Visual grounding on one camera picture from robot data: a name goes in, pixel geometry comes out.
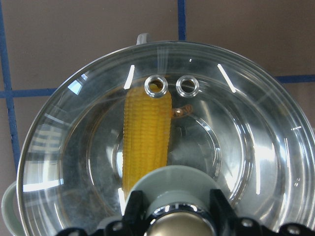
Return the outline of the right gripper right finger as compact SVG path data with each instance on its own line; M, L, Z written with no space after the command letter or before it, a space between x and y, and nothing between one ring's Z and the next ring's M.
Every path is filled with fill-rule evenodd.
M217 231L234 231L237 214L220 189L211 189L209 210Z

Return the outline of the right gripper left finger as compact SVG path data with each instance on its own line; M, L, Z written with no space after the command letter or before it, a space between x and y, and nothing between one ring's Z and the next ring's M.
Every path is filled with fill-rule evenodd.
M122 218L123 227L126 231L145 231L147 228L146 213L148 200L141 190L130 193L125 213Z

